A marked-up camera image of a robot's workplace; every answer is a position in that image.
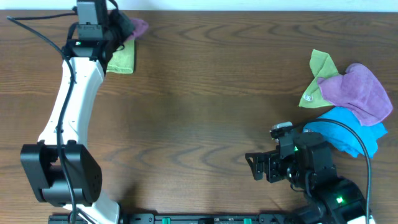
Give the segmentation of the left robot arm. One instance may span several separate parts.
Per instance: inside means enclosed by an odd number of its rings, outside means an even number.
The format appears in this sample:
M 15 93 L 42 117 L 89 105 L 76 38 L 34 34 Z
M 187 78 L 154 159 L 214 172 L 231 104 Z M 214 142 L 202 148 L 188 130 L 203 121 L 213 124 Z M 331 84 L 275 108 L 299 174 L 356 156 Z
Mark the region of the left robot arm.
M 121 208 L 105 194 L 88 150 L 88 126 L 108 63 L 134 25 L 105 0 L 78 1 L 73 13 L 78 21 L 57 48 L 63 72 L 52 114 L 37 142 L 23 145 L 21 164 L 39 202 L 68 210 L 65 222 L 121 223 Z

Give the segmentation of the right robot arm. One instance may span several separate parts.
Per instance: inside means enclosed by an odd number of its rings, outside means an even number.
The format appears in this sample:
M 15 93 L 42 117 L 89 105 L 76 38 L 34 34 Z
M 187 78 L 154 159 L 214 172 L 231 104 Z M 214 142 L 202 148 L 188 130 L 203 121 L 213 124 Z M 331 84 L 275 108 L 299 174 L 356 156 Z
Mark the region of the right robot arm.
M 341 177 L 329 144 L 320 133 L 273 129 L 273 151 L 247 153 L 255 180 L 287 180 L 303 193 L 307 205 L 291 213 L 265 213 L 259 223 L 374 223 L 359 187 Z

